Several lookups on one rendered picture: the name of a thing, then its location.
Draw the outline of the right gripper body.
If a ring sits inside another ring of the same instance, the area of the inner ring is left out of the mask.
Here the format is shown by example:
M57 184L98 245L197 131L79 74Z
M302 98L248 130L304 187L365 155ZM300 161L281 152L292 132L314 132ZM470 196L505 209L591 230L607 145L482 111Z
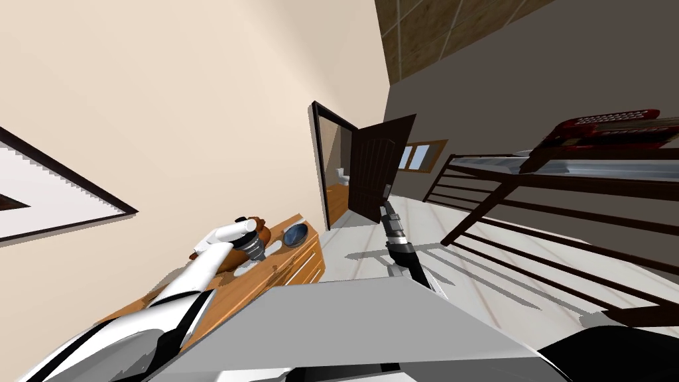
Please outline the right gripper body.
M395 212L392 204L385 200L380 207L381 223L388 240L405 240L404 229L400 216Z

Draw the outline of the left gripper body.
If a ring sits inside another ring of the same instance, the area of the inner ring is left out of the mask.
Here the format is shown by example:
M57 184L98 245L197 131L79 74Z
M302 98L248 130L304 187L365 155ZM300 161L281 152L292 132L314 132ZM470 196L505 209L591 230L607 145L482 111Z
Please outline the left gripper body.
M234 277L239 277L241 275L244 275L247 273L249 270L251 270L254 266L259 264L261 261L265 260L267 257L270 257L272 254L280 250L282 247L282 242L281 241L275 241L273 244L268 246L263 254L260 256L259 259L256 260L248 260L244 264L238 266L236 270L233 272Z

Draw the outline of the brown plush toy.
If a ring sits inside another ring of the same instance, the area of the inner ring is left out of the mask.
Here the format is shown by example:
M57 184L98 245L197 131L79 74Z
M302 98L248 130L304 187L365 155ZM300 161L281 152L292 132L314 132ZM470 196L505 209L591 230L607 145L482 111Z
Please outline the brown plush toy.
M257 217L257 216L251 216L248 218L245 217L240 217L237 218L236 221L241 221L241 220L254 220L257 225L255 228L256 233L259 235L259 239L263 242L264 247L270 242L271 240L271 231L270 229L265 225L266 221ZM198 257L198 255L205 251L207 247L212 244L214 241L216 241L215 234L216 231L219 229L219 227L216 227L215 229L211 230L209 234L207 234L195 247L194 247L194 252L189 256L190 260L194 260ZM239 266L244 265L246 262L249 261L249 257L244 251L239 251L236 250L236 248L232 249L223 263L219 266L217 270L217 274L223 273L223 272L233 272L238 268Z

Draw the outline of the blue bowl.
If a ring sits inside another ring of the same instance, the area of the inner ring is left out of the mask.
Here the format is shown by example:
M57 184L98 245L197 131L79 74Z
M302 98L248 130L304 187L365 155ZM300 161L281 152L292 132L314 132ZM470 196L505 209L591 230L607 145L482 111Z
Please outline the blue bowl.
M282 244L289 248L301 246L307 239L309 228L305 223L296 223L285 230Z

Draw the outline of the wooden dresser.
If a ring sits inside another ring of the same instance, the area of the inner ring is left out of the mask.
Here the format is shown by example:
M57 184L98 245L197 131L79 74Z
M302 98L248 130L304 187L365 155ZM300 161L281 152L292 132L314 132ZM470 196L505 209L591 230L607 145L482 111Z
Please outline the wooden dresser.
M215 289L216 296L206 310L205 316L193 331L182 351L198 342L215 330L221 323L244 308L252 300L273 287L315 283L324 274L325 264L317 231L300 215L296 214L269 229L265 234L270 241L283 240L284 232L296 223L308 228L308 236L298 247L282 246L262 263L253 267L242 276L234 277L230 271L236 260L245 260L246 254L235 251L228 255L227 261L208 283L208 289Z

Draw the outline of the dark brown door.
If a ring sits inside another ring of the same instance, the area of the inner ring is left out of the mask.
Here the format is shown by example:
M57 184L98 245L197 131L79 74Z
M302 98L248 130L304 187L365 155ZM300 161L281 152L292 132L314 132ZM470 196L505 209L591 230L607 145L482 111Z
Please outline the dark brown door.
M387 184L393 183L416 115L407 115L352 133L348 209L367 220L381 221Z

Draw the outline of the wooden framed window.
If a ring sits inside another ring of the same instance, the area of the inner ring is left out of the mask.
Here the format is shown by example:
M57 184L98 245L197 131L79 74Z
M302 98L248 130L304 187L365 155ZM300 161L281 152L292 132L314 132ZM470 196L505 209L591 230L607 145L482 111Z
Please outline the wooden framed window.
M405 172L431 173L448 140L408 143L398 169Z

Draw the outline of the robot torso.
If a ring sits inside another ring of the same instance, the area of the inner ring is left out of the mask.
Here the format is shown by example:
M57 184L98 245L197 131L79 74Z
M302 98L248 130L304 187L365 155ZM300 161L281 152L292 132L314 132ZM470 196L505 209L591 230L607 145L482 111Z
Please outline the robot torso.
M406 277L280 286L145 382L571 382Z

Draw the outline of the dark brown slatted bed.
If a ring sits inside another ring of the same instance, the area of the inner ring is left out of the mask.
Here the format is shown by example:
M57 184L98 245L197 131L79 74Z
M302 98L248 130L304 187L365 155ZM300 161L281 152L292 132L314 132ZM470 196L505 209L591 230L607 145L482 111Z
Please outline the dark brown slatted bed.
M531 151L451 155L425 195L463 219L442 245L638 327L679 327L679 117L569 119Z

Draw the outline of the black framed wall picture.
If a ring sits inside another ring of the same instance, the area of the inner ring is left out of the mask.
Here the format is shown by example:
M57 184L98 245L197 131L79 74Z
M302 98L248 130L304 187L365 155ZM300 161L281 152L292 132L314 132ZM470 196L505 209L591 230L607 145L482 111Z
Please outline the black framed wall picture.
M0 127L0 247L124 220L137 212Z

